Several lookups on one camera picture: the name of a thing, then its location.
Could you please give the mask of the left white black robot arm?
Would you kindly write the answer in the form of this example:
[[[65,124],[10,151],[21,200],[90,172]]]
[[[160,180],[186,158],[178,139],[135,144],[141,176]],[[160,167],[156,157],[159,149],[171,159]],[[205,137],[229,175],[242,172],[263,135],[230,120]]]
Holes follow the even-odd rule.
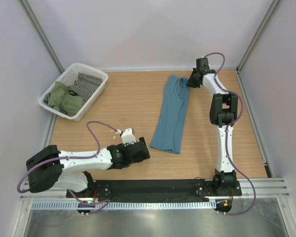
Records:
[[[49,145],[26,161],[29,192],[61,188],[88,198],[95,191],[88,170],[123,169],[149,158],[144,137],[135,143],[110,145],[99,151],[66,152]]]

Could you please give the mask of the blue tank top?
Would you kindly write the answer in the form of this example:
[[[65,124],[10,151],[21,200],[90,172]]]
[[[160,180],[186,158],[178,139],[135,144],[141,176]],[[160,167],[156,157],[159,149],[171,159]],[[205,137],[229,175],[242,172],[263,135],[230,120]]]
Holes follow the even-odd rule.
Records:
[[[163,88],[160,115],[150,143],[151,148],[173,154],[181,153],[188,100],[187,78],[169,76]]]

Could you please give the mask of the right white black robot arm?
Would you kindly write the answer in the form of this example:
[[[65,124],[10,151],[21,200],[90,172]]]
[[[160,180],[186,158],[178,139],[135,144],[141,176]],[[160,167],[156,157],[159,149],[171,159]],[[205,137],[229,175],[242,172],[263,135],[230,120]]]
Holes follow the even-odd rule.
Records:
[[[204,86],[212,94],[209,119],[218,138],[218,159],[212,188],[219,196],[228,195],[237,183],[232,157],[232,135],[238,118],[238,96],[220,82],[206,57],[196,59],[196,67],[193,68],[187,84],[191,88]]]

